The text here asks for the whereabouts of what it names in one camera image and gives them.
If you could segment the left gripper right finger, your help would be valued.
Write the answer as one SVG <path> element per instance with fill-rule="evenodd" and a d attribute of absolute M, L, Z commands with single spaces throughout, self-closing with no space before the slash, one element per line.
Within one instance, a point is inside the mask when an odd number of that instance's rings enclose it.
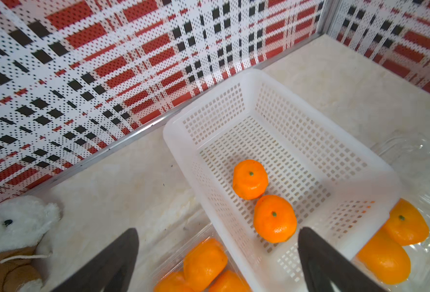
<path fill-rule="evenodd" d="M 299 231 L 298 252 L 309 292 L 382 292 L 372 281 L 313 229 Z"/>

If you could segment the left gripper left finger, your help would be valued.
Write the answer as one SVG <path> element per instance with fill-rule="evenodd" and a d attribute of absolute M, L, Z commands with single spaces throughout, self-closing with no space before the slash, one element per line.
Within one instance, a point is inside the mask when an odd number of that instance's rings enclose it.
<path fill-rule="evenodd" d="M 55 292 L 126 292 L 138 256 L 138 232 L 129 228 Z"/>

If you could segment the orange four container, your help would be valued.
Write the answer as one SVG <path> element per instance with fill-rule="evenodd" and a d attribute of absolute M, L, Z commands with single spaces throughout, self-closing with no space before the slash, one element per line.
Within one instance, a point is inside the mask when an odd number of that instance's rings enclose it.
<path fill-rule="evenodd" d="M 383 229 L 380 229 L 358 252 L 357 258 L 387 285 L 404 282 L 411 273 L 411 260 L 408 254 Z"/>

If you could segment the orange two container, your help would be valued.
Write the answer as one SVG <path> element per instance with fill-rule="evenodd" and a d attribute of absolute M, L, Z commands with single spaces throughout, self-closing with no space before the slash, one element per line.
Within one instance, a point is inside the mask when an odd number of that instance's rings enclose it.
<path fill-rule="evenodd" d="M 295 234 L 297 219 L 292 205 L 284 198 L 264 195 L 256 203 L 253 226 L 269 243 L 282 243 Z"/>

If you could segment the white plastic basket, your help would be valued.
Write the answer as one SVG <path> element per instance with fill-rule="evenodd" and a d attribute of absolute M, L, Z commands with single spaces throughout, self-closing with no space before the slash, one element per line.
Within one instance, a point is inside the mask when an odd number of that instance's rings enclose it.
<path fill-rule="evenodd" d="M 352 259 L 399 201 L 397 173 L 271 76 L 248 69 L 216 85 L 164 127 L 164 140 L 250 288 L 303 292 L 297 236 L 269 243 L 253 226 L 255 201 L 233 190 L 247 159 L 309 227 Z"/>

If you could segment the orange three container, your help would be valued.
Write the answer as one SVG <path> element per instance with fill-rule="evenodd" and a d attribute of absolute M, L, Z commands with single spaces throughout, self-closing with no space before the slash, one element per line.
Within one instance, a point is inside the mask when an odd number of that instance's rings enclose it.
<path fill-rule="evenodd" d="M 400 199 L 389 212 L 383 230 L 401 246 L 424 242 L 429 237 L 429 227 L 418 209 Z"/>

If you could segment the orange one container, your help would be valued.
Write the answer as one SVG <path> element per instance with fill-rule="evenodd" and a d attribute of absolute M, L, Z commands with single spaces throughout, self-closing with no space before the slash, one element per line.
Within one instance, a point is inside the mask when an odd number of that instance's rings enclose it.
<path fill-rule="evenodd" d="M 240 162 L 233 171 L 233 190 L 244 200 L 254 200 L 262 196 L 269 179 L 263 165 L 248 159 Z"/>

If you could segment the white teddy bear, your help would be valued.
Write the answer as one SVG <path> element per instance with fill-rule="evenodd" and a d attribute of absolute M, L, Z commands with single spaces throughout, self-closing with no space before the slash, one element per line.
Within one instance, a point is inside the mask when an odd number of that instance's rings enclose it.
<path fill-rule="evenodd" d="M 60 208 L 35 196 L 0 203 L 0 292 L 39 292 L 42 276 L 32 266 L 43 236 L 60 220 Z"/>

